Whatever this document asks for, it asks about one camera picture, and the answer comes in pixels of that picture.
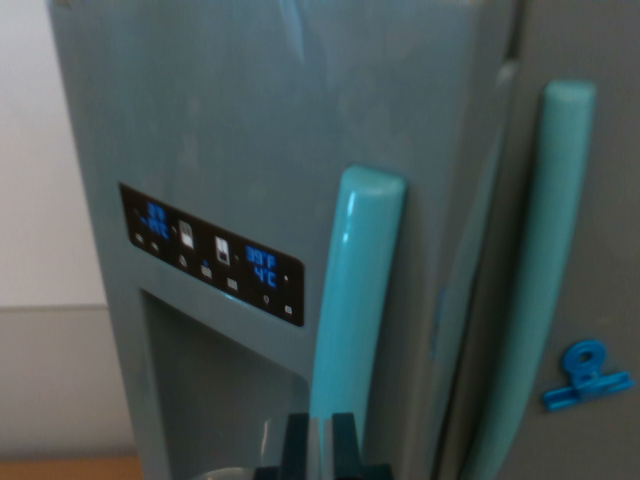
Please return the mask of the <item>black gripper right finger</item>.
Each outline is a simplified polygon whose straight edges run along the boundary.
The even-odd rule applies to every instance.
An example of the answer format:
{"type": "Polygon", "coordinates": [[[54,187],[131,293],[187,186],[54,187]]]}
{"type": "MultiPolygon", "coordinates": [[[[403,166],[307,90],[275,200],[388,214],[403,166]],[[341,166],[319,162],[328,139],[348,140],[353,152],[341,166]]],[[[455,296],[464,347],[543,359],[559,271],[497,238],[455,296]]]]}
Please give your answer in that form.
{"type": "Polygon", "coordinates": [[[332,415],[333,476],[335,479],[361,479],[360,450],[352,413],[332,415]]]}

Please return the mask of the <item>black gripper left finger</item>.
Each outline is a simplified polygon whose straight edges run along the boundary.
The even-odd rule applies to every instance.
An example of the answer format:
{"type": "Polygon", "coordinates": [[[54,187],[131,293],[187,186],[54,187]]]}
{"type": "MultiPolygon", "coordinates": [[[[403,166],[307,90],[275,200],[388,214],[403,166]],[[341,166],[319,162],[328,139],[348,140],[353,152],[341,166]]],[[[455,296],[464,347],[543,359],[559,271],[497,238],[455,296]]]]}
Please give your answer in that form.
{"type": "Polygon", "coordinates": [[[308,413],[291,414],[288,417],[279,480],[305,480],[310,417],[308,413]]]}

